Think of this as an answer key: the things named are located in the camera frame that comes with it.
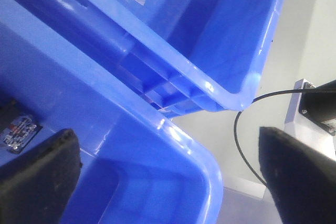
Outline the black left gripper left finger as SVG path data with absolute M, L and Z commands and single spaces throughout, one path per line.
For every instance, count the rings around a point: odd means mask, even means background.
M 81 172 L 75 132 L 63 129 L 1 166 L 1 223 L 59 223 Z

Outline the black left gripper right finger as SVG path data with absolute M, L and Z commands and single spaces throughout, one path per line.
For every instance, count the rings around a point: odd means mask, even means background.
M 276 127 L 260 127 L 258 147 L 282 223 L 335 223 L 335 160 Z

